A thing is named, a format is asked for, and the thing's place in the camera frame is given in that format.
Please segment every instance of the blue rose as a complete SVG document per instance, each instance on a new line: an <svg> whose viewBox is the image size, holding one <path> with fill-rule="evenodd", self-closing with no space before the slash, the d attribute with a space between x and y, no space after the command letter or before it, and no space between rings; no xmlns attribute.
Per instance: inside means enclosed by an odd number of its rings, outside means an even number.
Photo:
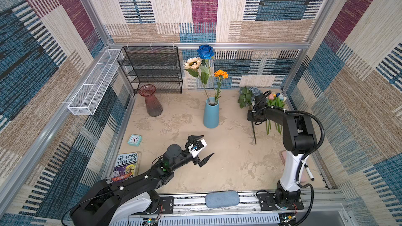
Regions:
<svg viewBox="0 0 402 226"><path fill-rule="evenodd" d="M197 50L198 55L202 59L210 59L215 53L209 45L202 45Z"/></svg>

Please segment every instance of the blue vase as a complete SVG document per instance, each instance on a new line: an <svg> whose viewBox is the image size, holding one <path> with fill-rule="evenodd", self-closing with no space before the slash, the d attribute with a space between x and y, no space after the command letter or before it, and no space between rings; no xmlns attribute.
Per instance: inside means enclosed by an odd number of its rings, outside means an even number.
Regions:
<svg viewBox="0 0 402 226"><path fill-rule="evenodd" d="M214 103L215 97L210 97L209 101L205 101L204 110L204 126L207 128L216 128L219 124L219 101L216 105L210 105Z"/></svg>

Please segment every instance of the red glass vase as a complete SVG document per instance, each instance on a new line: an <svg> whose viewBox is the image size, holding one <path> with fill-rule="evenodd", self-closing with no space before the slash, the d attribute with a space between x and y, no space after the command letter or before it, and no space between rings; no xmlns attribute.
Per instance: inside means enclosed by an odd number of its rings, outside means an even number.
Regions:
<svg viewBox="0 0 402 226"><path fill-rule="evenodd" d="M139 95L145 98L147 112L152 117L159 116L162 111L162 105L155 96L156 87L154 85L143 85L139 90Z"/></svg>

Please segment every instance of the vase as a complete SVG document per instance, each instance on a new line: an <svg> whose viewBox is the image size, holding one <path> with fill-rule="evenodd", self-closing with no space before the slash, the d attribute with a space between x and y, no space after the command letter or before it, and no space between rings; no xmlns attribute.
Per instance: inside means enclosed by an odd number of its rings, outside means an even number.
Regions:
<svg viewBox="0 0 402 226"><path fill-rule="evenodd" d="M219 101L216 105L209 104L214 102L215 97L210 97L205 101L204 126L207 128L216 128L219 124Z"/></svg>
<svg viewBox="0 0 402 226"><path fill-rule="evenodd" d="M139 95L145 98L147 113L152 117L159 116L162 111L162 105L155 96L156 87L154 85L143 85L139 90Z"/></svg>

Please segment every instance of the orange flower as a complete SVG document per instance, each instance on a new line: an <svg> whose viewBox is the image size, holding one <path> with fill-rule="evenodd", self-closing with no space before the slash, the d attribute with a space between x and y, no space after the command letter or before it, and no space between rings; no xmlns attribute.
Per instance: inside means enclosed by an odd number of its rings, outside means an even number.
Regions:
<svg viewBox="0 0 402 226"><path fill-rule="evenodd" d="M219 69L215 72L215 77L223 76L223 78L228 78L228 73Z"/></svg>

